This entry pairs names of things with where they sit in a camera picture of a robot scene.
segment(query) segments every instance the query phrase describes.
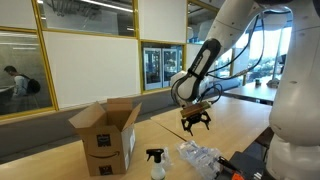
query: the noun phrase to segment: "open cardboard box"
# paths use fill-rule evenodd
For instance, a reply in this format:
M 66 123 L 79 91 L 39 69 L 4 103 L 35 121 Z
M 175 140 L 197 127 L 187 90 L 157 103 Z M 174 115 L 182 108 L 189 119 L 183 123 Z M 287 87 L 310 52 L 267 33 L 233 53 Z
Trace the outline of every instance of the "open cardboard box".
M 106 110 L 96 102 L 69 119 L 83 140 L 91 176 L 126 173 L 140 108 L 130 98 L 108 99 Z

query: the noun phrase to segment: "spray nozzle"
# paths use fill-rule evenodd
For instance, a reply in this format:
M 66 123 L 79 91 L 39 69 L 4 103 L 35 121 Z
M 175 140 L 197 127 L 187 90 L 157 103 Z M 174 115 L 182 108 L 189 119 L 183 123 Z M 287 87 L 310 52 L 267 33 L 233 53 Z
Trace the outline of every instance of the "spray nozzle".
M 154 156 L 154 162 L 161 162 L 161 154 L 164 152 L 163 149 L 147 149 L 146 153 L 149 155 L 147 161 L 149 161 L 151 156 Z

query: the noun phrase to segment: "white spray bottle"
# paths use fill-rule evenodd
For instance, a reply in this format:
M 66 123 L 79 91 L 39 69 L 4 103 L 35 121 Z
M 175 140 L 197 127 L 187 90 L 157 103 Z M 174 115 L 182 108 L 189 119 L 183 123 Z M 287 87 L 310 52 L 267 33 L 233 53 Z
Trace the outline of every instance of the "white spray bottle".
M 149 155 L 148 160 L 151 156 L 154 157 L 154 164 L 151 170 L 152 180 L 164 180 L 166 171 L 163 169 L 161 164 L 161 154 L 164 152 L 163 149 L 147 149 L 146 153 Z

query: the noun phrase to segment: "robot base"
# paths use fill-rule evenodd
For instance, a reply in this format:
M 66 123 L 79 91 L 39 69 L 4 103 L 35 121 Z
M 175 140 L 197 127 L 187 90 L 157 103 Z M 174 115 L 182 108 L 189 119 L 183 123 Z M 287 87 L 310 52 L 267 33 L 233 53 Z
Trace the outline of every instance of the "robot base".
M 267 171 L 277 180 L 319 180 L 320 146 L 296 146 L 274 134 Z

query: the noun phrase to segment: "office room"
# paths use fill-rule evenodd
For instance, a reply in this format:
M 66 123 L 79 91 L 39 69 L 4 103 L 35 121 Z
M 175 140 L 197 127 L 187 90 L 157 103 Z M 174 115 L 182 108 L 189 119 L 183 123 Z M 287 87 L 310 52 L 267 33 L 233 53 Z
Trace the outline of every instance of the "office room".
M 0 179 L 317 179 L 319 9 L 0 0 Z

